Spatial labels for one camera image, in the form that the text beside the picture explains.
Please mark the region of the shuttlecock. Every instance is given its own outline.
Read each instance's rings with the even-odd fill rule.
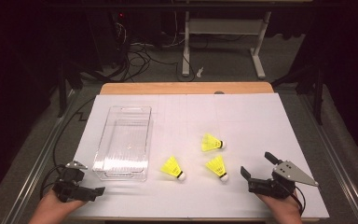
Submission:
[[[179,164],[176,161],[175,157],[170,157],[164,163],[164,165],[161,167],[161,171],[166,173],[166,174],[168,174],[168,175],[175,176],[176,178],[178,178],[178,180],[185,180],[186,179],[186,175],[182,171],[182,169],[179,167]]]
[[[225,163],[223,162],[222,156],[217,156],[213,160],[208,161],[206,166],[217,174],[221,181],[228,181],[228,174],[226,173]]]
[[[217,148],[225,148],[226,143],[206,133],[202,138],[202,151],[209,151]]]

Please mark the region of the human hand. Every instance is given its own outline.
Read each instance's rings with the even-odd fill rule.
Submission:
[[[298,203],[292,198],[275,199],[266,195],[256,194],[271,210],[275,220],[281,224],[300,224],[301,215],[298,211]]]
[[[82,201],[63,203],[58,199],[54,190],[50,189],[42,200],[40,200],[29,224],[61,223],[69,214],[86,203],[87,202]]]

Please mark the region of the black band on shuttlecock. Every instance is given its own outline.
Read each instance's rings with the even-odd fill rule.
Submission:
[[[180,174],[179,174],[176,178],[178,178],[178,179],[179,179],[179,177],[180,177],[180,175],[181,175],[182,173],[183,173],[183,171],[181,171],[181,172],[180,172]]]
[[[227,175],[227,173],[224,173],[224,174],[220,175],[219,178],[222,178],[225,175]]]

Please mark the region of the clear plastic container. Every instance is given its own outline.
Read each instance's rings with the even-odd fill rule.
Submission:
[[[152,108],[109,109],[92,170],[101,180],[146,180]]]

